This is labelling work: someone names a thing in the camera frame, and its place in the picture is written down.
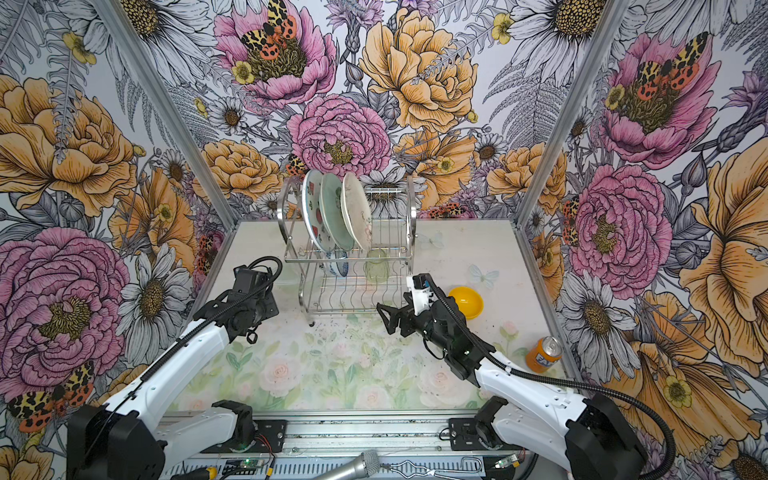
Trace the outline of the yellow plastic bowl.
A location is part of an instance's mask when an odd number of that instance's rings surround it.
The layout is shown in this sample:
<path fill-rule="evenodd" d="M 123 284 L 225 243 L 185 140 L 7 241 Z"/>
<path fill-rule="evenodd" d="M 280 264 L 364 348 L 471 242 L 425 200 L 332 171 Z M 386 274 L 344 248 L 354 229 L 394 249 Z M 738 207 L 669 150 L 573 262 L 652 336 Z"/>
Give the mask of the yellow plastic bowl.
<path fill-rule="evenodd" d="M 467 320 L 474 320 L 484 311 L 484 300 L 474 289 L 467 286 L 457 286 L 450 291 L 450 296 L 456 301 L 460 312 Z"/>

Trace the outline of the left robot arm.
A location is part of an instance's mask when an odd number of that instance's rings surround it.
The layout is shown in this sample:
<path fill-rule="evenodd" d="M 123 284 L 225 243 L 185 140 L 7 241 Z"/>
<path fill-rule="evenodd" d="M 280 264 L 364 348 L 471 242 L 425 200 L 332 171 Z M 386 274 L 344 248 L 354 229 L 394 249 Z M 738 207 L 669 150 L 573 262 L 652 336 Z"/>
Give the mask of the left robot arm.
<path fill-rule="evenodd" d="M 278 315 L 273 286 L 283 270 L 264 256 L 234 270 L 231 288 L 205 303 L 143 373 L 98 407 L 80 407 L 67 424 L 68 479 L 157 479 L 168 467 L 213 446 L 249 448 L 256 437 L 251 407 L 214 402 L 168 428 L 160 423 L 198 372 L 236 339 Z"/>

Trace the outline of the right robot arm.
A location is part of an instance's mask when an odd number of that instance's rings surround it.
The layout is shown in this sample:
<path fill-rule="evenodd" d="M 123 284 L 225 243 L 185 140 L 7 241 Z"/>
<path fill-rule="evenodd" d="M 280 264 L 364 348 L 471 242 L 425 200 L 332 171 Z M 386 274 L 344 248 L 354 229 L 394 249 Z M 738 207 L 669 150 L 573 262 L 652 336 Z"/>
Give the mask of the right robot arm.
<path fill-rule="evenodd" d="M 581 395 L 561 380 L 519 370 L 471 332 L 453 300 L 423 311 L 376 307 L 389 334 L 418 334 L 451 372 L 491 394 L 476 418 L 487 441 L 524 447 L 576 479 L 638 479 L 648 454 L 607 395 Z"/>

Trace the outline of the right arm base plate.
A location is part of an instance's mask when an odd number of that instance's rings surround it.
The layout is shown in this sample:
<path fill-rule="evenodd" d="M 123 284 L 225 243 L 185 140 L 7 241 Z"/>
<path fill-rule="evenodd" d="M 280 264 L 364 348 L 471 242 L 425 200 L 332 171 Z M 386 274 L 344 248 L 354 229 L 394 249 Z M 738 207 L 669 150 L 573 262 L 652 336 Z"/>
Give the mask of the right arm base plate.
<path fill-rule="evenodd" d="M 448 441 L 452 451 L 498 451 L 513 448 L 513 445 L 504 443 L 489 425 L 478 424 L 474 418 L 450 418 Z"/>

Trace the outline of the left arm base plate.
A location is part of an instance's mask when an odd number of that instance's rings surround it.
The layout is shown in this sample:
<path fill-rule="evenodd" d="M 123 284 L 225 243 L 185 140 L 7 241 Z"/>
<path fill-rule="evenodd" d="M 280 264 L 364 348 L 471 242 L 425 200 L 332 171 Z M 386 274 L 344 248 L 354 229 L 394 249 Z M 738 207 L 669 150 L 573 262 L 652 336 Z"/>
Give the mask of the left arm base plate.
<path fill-rule="evenodd" d="M 253 420 L 237 434 L 233 450 L 245 453 L 282 453 L 287 426 L 286 420 Z"/>

